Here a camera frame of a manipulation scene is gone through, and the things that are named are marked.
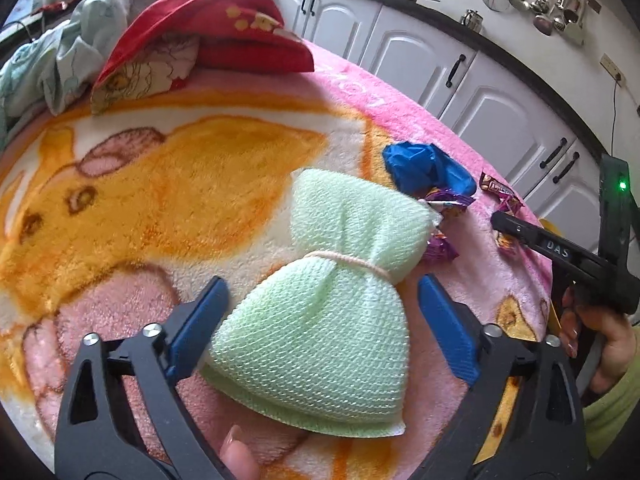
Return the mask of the person's right hand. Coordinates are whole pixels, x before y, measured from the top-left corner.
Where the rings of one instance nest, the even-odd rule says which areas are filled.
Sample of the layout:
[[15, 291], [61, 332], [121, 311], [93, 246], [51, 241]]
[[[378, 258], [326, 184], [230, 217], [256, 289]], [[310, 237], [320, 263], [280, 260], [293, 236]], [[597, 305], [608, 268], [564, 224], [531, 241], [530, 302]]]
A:
[[576, 358], [578, 336], [582, 328], [589, 328], [604, 337], [600, 363], [591, 378], [589, 389], [598, 396], [611, 390], [625, 375], [636, 355], [636, 332], [626, 316], [610, 308], [580, 304], [574, 288], [569, 287], [562, 297], [560, 339], [566, 353]]

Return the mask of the person's left hand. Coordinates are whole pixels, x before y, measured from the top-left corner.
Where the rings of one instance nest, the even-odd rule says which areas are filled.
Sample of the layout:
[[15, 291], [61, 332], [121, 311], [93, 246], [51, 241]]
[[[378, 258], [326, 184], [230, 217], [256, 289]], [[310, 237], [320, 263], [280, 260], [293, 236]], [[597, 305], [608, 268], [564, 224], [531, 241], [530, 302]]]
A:
[[221, 445], [220, 459], [238, 480], [258, 480], [260, 468], [250, 448], [243, 442], [242, 431], [238, 425], [229, 430]]

